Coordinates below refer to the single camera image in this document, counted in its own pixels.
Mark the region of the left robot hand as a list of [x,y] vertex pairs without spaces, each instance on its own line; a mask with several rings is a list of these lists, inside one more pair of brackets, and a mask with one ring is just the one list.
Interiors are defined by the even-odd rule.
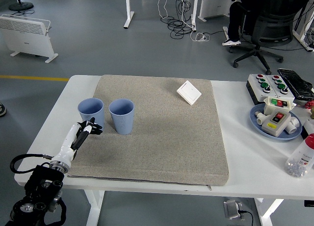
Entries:
[[100,135],[102,126],[95,122],[92,117],[89,121],[75,123],[68,132],[60,152],[52,158],[50,164],[62,164],[71,166],[71,161],[74,159],[76,151],[81,147],[89,134]]

